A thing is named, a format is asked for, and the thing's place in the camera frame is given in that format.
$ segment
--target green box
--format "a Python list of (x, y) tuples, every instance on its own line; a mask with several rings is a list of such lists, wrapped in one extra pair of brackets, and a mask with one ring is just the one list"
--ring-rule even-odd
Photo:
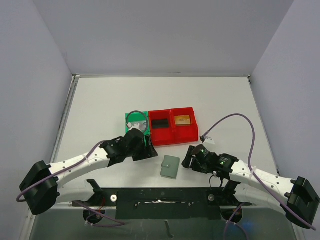
[[(143, 113), (146, 115), (147, 121), (149, 123), (149, 112), (148, 111), (144, 111)], [(131, 123), (132, 125), (134, 125), (137, 122), (140, 122), (140, 123), (141, 122), (146, 122), (146, 119), (141, 113), (134, 112), (129, 116), (128, 122)], [(125, 133), (127, 133), (128, 131), (129, 131), (129, 128), (127, 127), (127, 124), (125, 124)], [(150, 135), (150, 124), (148, 124), (148, 128), (145, 131), (144, 135)]]

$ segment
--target round metal bolt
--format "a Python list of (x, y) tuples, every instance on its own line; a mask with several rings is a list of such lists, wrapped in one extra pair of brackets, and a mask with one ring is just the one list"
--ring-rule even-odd
[(110, 197), (110, 200), (111, 200), (111, 202), (113, 202), (113, 203), (115, 203), (116, 201), (117, 201), (117, 195), (112, 195), (111, 197)]
[(210, 202), (213, 202), (213, 201), (215, 200), (215, 195), (210, 194), (210, 195), (208, 196), (208, 200), (209, 200)]

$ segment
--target gray floor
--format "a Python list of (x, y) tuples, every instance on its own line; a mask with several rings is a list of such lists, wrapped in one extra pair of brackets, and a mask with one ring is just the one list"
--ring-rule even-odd
[[(129, 220), (116, 228), (85, 226), (82, 209), (51, 209), (36, 217), (31, 240), (169, 240), (164, 220)], [(115, 215), (115, 210), (107, 212)], [(192, 218), (169, 220), (174, 240), (221, 240), (225, 222)], [(244, 209), (240, 224), (250, 240), (295, 240), (292, 225), (284, 215), (271, 209)], [(240, 229), (231, 225), (227, 240), (245, 240)]]

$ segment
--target gray-green notebook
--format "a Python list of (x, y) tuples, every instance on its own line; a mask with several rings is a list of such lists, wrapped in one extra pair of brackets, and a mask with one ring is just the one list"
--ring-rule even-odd
[(162, 177), (176, 179), (178, 174), (180, 164), (180, 158), (176, 156), (164, 156), (164, 160), (161, 164), (161, 173)]

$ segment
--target gray wall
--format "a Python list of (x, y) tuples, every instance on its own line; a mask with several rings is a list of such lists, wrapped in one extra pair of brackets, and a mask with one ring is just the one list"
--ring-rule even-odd
[[(252, 74), (252, 89), (280, 174), (320, 193), (320, 1), (295, 0)], [(306, 230), (307, 240), (320, 239)]]
[(33, 0), (75, 74), (253, 72), (293, 0)]
[(71, 73), (31, 0), (0, 1), (0, 239), (18, 239), (19, 185), (50, 159)]

